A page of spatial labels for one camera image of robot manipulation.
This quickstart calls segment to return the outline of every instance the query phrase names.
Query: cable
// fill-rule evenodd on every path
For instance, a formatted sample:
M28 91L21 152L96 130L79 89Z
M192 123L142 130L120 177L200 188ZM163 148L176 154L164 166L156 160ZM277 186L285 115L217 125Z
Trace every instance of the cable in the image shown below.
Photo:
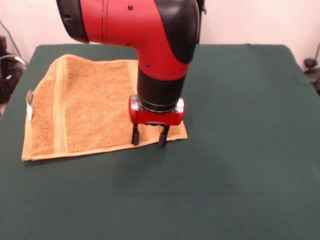
M25 65L26 67L28 66L28 64L26 63L26 61L24 61L21 57L14 55L14 54L8 54L8 55L4 55L2 57L0 57L0 61L6 58L14 58L15 60L17 60L19 63L22 63L23 65Z
M317 60L317 58L318 58L318 56L319 56L319 51L320 51L320 43L319 43L318 48L317 48L317 50L316 50L316 54L315 54L314 60Z
M9 37L10 37L10 39L11 39L11 42L13 43L13 46L14 46L16 52L18 53L19 56L21 56L21 53L20 53L19 49L17 48L17 45L16 45L14 39L12 38L11 33L10 33L9 30L6 28L6 26L2 23L1 20L0 20L0 25L1 25L1 26L4 28L4 30L8 33L8 35L9 35Z

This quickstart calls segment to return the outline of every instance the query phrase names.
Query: green tablecloth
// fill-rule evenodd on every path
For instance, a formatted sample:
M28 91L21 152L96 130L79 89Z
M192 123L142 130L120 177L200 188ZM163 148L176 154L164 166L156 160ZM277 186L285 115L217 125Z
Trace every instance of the green tablecloth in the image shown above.
M320 99L288 48L199 45L187 140L24 163L26 93L63 54L136 58L36 49L0 121L1 240L320 239Z

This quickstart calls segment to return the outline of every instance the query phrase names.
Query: green table surface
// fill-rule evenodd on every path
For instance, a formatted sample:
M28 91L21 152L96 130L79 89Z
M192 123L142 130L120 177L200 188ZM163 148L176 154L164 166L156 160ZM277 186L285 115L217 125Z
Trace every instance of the green table surface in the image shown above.
M320 99L287 47L197 46L187 140L22 162L26 93L64 54L136 59L36 49L0 120L0 240L320 239Z

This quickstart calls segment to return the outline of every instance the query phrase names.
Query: towel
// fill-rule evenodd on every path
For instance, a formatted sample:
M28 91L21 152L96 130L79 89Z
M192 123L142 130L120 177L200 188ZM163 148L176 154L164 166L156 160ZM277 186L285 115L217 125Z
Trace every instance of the towel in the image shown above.
M137 93L138 61L92 61L66 54L56 59L27 97L23 161L107 153L157 143L162 127L139 125L131 144L128 102ZM184 123L168 141L187 139Z

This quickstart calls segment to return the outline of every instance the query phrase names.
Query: white wall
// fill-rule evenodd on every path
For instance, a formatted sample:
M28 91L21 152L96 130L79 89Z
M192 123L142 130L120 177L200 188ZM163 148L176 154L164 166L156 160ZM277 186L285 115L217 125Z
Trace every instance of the white wall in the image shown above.
M320 41L320 0L206 0L206 8L204 44L285 44L302 66ZM26 60L38 45L76 43L56 0L0 0L0 19Z

